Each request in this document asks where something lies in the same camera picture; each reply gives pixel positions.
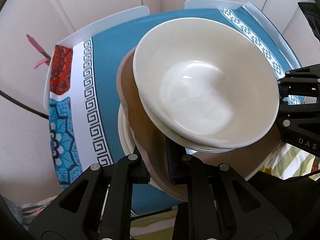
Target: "bowl rim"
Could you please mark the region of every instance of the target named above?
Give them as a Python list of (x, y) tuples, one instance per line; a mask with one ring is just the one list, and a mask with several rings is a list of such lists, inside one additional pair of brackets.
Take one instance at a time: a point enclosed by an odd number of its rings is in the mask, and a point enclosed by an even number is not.
[[(229, 29), (231, 29), (234, 33), (236, 33), (236, 35), (241, 35), (243, 38), (247, 39), (248, 41), (250, 41), (252, 43), (252, 41), (250, 39), (248, 39), (246, 36), (244, 36), (242, 33), (240, 33), (238, 30), (228, 26), (228, 25), (225, 25), (223, 23), (220, 23), (220, 22), (217, 22), (217, 21), (214, 21), (214, 20), (210, 20), (210, 19), (205, 19), (205, 18), (199, 18), (199, 17), (183, 17), (183, 18), (176, 18), (176, 19), (172, 19), (172, 20), (169, 20), (169, 21), (165, 21), (155, 27), (153, 27), (151, 30), (149, 30), (143, 37), (142, 39), (139, 41), (137, 47), (136, 47), (136, 50), (134, 52), (134, 56), (133, 56), (133, 75), (134, 75), (134, 79), (135, 79), (135, 82), (136, 82), (136, 85), (138, 87), (138, 90), (139, 90), (139, 93), (141, 95), (141, 97), (143, 98), (143, 100), (145, 101), (146, 105), (151, 109), (151, 111), (156, 115), (157, 118), (159, 118), (167, 127), (169, 127), (171, 130), (173, 130), (174, 132), (176, 132), (177, 134), (179, 134), (180, 136), (190, 140), (190, 141), (193, 141), (195, 143), (199, 143), (199, 144), (202, 144), (202, 145), (207, 145), (209, 147), (215, 147), (215, 148), (221, 148), (221, 149), (236, 149), (236, 148), (241, 148), (241, 147), (245, 147), (245, 146), (248, 146), (258, 140), (260, 140), (262, 137), (264, 137), (267, 132), (271, 129), (272, 125), (274, 124), (274, 121), (276, 119), (276, 116), (278, 114), (278, 108), (279, 108), (279, 100), (275, 100), (275, 107), (274, 107), (274, 113), (273, 113), (273, 116), (272, 116), (272, 119), (270, 119), (270, 122), (268, 124), (268, 126), (266, 126), (264, 128), (263, 131), (261, 131), (259, 134), (257, 134), (255, 137), (252, 137), (250, 140), (243, 140), (242, 142), (239, 142), (239, 143), (233, 143), (233, 142), (229, 142), (229, 143), (220, 143), (220, 142), (217, 142), (217, 140), (210, 140), (208, 137), (204, 138), (204, 137), (201, 137), (201, 136), (197, 136), (193, 133), (190, 133), (188, 132), (186, 129), (182, 128), (181, 126), (175, 124), (174, 122), (171, 122), (171, 118), (168, 117), (160, 108), (159, 106), (155, 106), (154, 104), (152, 104), (152, 102), (149, 100), (148, 96), (146, 95), (145, 91), (142, 88), (141, 86), (141, 82), (139, 80), (139, 75), (137, 73), (137, 53), (139, 52), (140, 50), (140, 47), (141, 47), (141, 44), (144, 42), (144, 40), (148, 37), (148, 35), (153, 32), (154, 30), (156, 30), (157, 28), (159, 28), (160, 26), (162, 25), (166, 25), (166, 24), (169, 24), (170, 22), (173, 22), (173, 21), (183, 21), (183, 20), (188, 20), (188, 19), (198, 19), (198, 20), (202, 20), (202, 21), (209, 21), (209, 22), (214, 22), (215, 24), (219, 24), (219, 25), (224, 25), (226, 27), (228, 27)], [(274, 98), (279, 98), (279, 92), (278, 90), (275, 90), (274, 91)]]
[[(182, 201), (188, 201), (188, 194), (187, 194), (187, 188), (185, 185), (172, 185), (169, 180), (166, 180), (163, 176), (158, 173), (159, 169), (162, 170), (167, 169), (167, 162), (155, 162), (152, 160), (151, 155), (157, 154), (156, 152), (150, 151), (150, 148), (144, 148), (143, 143), (139, 140), (139, 136), (136, 136), (139, 134), (142, 129), (141, 126), (132, 125), (131, 121), (132, 119), (135, 119), (136, 116), (134, 114), (135, 108), (133, 108), (132, 103), (127, 103), (128, 96), (125, 96), (124, 91), (127, 89), (123, 89), (122, 85), (126, 81), (122, 77), (122, 73), (124, 69), (126, 68), (126, 64), (128, 60), (133, 56), (133, 51), (135, 48), (130, 50), (123, 58), (119, 65), (119, 69), (117, 72), (117, 91), (119, 94), (119, 98), (123, 107), (124, 116), (126, 118), (126, 121), (130, 127), (130, 130), (132, 132), (133, 139), (136, 143), (136, 146), (141, 153), (141, 156), (143, 158), (143, 161), (146, 165), (146, 168), (148, 172), (150, 173), (151, 177), (154, 179), (156, 184), (166, 193), (171, 195), (172, 197), (175, 197), (177, 199), (180, 199)], [(236, 169), (238, 173), (240, 173), (246, 180), (250, 179), (256, 172), (258, 172), (263, 165), (266, 163), (266, 161), (273, 155), (276, 154), (275, 151), (281, 144), (281, 138), (279, 131), (274, 124), (273, 127), (268, 131), (268, 133), (265, 135), (266, 138), (262, 138), (261, 141), (257, 141), (256, 143), (245, 147), (241, 149), (235, 149), (233, 151), (226, 152), (224, 154), (207, 154), (207, 153), (195, 153), (195, 156), (200, 158), (204, 163), (208, 165), (218, 165), (220, 163), (228, 163), (233, 168)], [(224, 159), (221, 161), (216, 161), (215, 158), (217, 157), (223, 157)]]
[(186, 147), (191, 150), (195, 150), (197, 152), (204, 152), (204, 153), (211, 153), (211, 154), (221, 154), (227, 151), (232, 151), (234, 149), (221, 149), (221, 148), (214, 148), (210, 146), (201, 145), (199, 143), (193, 142), (188, 140), (187, 138), (182, 137), (175, 131), (171, 130), (168, 126), (166, 126), (150, 109), (150, 107), (147, 106), (147, 104), (144, 102), (144, 99), (141, 97), (139, 93), (140, 101), (143, 106), (144, 111), (146, 112), (147, 116), (150, 118), (150, 120), (154, 123), (154, 125), (168, 138), (170, 138), (172, 141), (175, 141), (176, 143), (182, 145), (183, 147)]

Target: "white ceramic bowl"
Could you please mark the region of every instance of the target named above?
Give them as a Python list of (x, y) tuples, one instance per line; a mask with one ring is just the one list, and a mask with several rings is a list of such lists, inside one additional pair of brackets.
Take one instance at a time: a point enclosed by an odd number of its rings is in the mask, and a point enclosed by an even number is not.
[(144, 102), (143, 98), (140, 96), (141, 104), (146, 111), (148, 117), (150, 120), (154, 123), (154, 125), (168, 138), (170, 138), (172, 141), (176, 142), (177, 144), (180, 144), (188, 149), (197, 151), (197, 152), (204, 152), (204, 153), (224, 153), (231, 151), (233, 149), (219, 149), (219, 148), (213, 148), (208, 147), (205, 145), (197, 144), (193, 141), (190, 141), (180, 135), (178, 135), (176, 132), (172, 131), (169, 127), (167, 127), (161, 120), (156, 117), (156, 115), (151, 111), (151, 109), (147, 106), (147, 104)]
[[(124, 151), (124, 154), (129, 155), (129, 154), (133, 153), (133, 150), (134, 150), (136, 144), (134, 142), (132, 133), (130, 131), (130, 127), (129, 127), (127, 120), (125, 118), (124, 111), (123, 111), (121, 104), (120, 104), (119, 112), (118, 112), (118, 131), (119, 131), (119, 138), (120, 138), (121, 147)], [(152, 186), (162, 190), (155, 183), (155, 181), (152, 178), (150, 178), (149, 183)]]
[[(165, 135), (154, 125), (144, 110), (132, 71), (135, 48), (127, 53), (117, 73), (117, 91), (123, 106), (126, 122), (143, 162), (151, 177), (162, 190), (171, 196), (188, 201), (186, 185), (172, 185), (169, 180)], [(271, 157), (281, 142), (274, 125), (259, 141), (247, 147), (223, 154), (196, 152), (194, 155), (209, 165), (227, 163), (245, 179), (251, 178)]]
[(133, 73), (156, 117), (198, 144), (250, 145), (277, 115), (278, 86), (265, 56), (212, 20), (179, 18), (151, 29), (136, 48)]

